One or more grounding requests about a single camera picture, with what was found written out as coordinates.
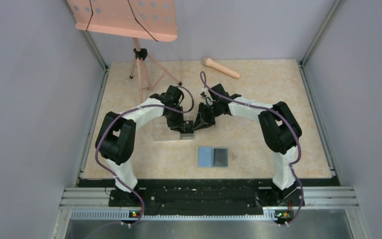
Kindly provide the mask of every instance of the floor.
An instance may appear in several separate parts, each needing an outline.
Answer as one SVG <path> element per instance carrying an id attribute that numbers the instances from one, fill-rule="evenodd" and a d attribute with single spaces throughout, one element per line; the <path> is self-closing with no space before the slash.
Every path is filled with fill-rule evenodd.
<path id="1" fill-rule="evenodd" d="M 162 71 L 146 60 L 153 82 Z M 301 178 L 330 178 L 329 166 L 324 154 L 311 107 L 299 73 L 296 60 L 226 60 L 219 63 L 241 74 L 240 79 L 226 76 L 214 69 L 203 66 L 199 61 L 162 62 L 182 81 L 194 97 L 196 107 L 186 116 L 196 116 L 197 105 L 203 86 L 199 73 L 204 70 L 207 83 L 214 86 L 221 83 L 230 95 L 241 94 L 247 99 L 275 104 L 286 102 L 302 129 L 300 143 L 302 159 L 295 165 L 296 174 Z M 138 77 L 129 79 L 132 63 L 113 63 L 100 106 L 92 146 L 88 154 L 83 178 L 110 178 L 111 175 L 100 168 L 94 159 L 96 135 L 104 115 L 128 110 L 139 104 Z M 165 92 L 175 82 L 168 76 L 153 91 L 144 90 L 144 99 L 153 93 Z M 188 109 L 191 100 L 186 95 L 182 103 Z M 133 171 L 141 179 L 196 179 L 196 178 L 272 178 L 273 155 L 266 146 L 258 123 L 245 118 L 220 116 L 216 125 L 196 131 L 194 140 L 154 141 L 152 123 L 138 129 L 135 150 L 130 158 Z M 198 168 L 196 148 L 198 146 L 228 147 L 228 168 Z"/>
<path id="2" fill-rule="evenodd" d="M 70 221 L 66 239 L 84 239 L 109 221 Z M 302 211 L 289 228 L 271 221 L 145 221 L 131 229 L 119 224 L 88 239 L 352 239 L 344 210 Z"/>

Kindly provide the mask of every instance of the music stand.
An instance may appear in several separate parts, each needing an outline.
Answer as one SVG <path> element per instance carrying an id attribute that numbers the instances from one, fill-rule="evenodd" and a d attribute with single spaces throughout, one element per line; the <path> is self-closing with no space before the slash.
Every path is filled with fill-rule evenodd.
<path id="1" fill-rule="evenodd" d="M 77 29 L 133 38 L 135 60 L 130 78 L 133 78 L 134 69 L 137 67 L 141 102 L 143 102 L 143 89 L 152 90 L 166 74 L 182 85 L 166 67 L 147 53 L 147 49 L 141 48 L 138 42 L 138 38 L 165 42 L 177 38 L 174 0 L 67 0 L 67 2 L 77 21 L 75 25 Z M 163 75 L 154 85 L 144 62 L 146 57 L 163 70 Z M 147 87 L 142 85 L 142 68 Z"/>

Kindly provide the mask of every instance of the beige table surface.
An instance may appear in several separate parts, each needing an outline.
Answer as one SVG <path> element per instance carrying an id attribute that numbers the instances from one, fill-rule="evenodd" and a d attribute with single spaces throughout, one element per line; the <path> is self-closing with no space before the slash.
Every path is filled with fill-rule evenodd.
<path id="1" fill-rule="evenodd" d="M 239 80 L 233 79 L 211 68 L 201 65 L 199 61 L 162 62 L 182 81 L 196 98 L 195 108 L 186 115 L 196 116 L 199 97 L 203 86 L 199 73 L 204 70 L 207 83 L 214 86 L 221 83 L 230 94 L 238 93 L 247 99 L 275 104 L 286 102 L 298 121 L 302 136 L 302 159 L 295 165 L 295 172 L 300 178 L 330 178 L 330 170 L 325 158 L 320 137 L 314 122 L 305 88 L 299 73 L 297 62 L 286 60 L 226 60 L 219 63 L 241 74 Z M 87 158 L 83 178 L 110 178 L 111 175 L 100 168 L 94 159 L 96 135 L 104 115 L 128 110 L 139 104 L 138 77 L 129 79 L 132 63 L 113 63 L 103 94 L 103 99 L 92 145 Z M 162 72 L 148 62 L 150 77 L 153 82 Z M 153 91 L 144 90 L 144 99 L 153 93 L 165 92 L 168 85 L 175 85 L 165 77 Z M 182 103 L 185 109 L 191 105 L 186 94 Z M 216 125 L 195 132 L 194 140 L 154 141 L 152 123 L 138 129 L 135 138 L 134 152 L 130 158 L 137 178 L 142 179 L 196 179 L 196 178 L 272 178 L 273 155 L 263 140 L 260 125 L 241 117 L 228 115 L 216 118 Z M 197 168 L 197 146 L 222 146 L 230 150 L 228 168 Z"/>

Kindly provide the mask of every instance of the gray floor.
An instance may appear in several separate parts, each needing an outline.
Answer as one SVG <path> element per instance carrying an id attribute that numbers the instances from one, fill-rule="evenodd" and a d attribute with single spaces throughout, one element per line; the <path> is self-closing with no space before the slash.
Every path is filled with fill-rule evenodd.
<path id="1" fill-rule="evenodd" d="M 66 239 L 84 239 L 108 221 L 70 222 Z M 131 229 L 118 224 L 95 232 L 88 239 L 351 239 L 343 210 L 302 211 L 289 227 L 267 221 L 145 221 Z"/>

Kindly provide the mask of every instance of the tripod leg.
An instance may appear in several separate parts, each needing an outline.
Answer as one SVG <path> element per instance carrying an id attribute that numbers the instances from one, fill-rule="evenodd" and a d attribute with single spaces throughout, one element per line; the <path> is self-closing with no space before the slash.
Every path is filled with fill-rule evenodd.
<path id="1" fill-rule="evenodd" d="M 132 61 L 131 74 L 129 74 L 129 78 L 130 78 L 130 79 L 134 78 L 135 62 L 136 62 L 136 60 L 133 60 L 133 61 Z"/>
<path id="2" fill-rule="evenodd" d="M 176 83 L 178 85 L 182 85 L 182 82 L 180 82 L 174 75 L 172 75 L 171 72 L 168 71 L 168 69 L 166 67 L 164 67 L 162 64 L 160 64 L 159 61 L 156 60 L 156 58 L 154 58 L 152 55 L 150 54 L 147 54 L 147 56 L 150 58 L 150 60 L 152 60 L 158 67 L 160 67 L 160 69 L 162 69 L 164 72 L 166 72 L 166 74 L 168 74 L 168 76 L 170 76 L 172 79 L 174 79 L 174 81 L 176 81 Z"/>
<path id="3" fill-rule="evenodd" d="M 143 103 L 143 84 L 141 82 L 141 69 L 140 60 L 137 58 L 137 68 L 138 68 L 138 90 L 140 91 L 140 103 Z"/>
<path id="4" fill-rule="evenodd" d="M 144 68 L 144 76 L 146 77 L 147 85 L 149 86 L 149 90 L 152 90 L 153 86 L 152 86 L 151 81 L 150 81 L 149 70 L 147 70 L 146 62 L 145 61 L 141 61 L 141 64 L 142 64 L 142 66 Z"/>

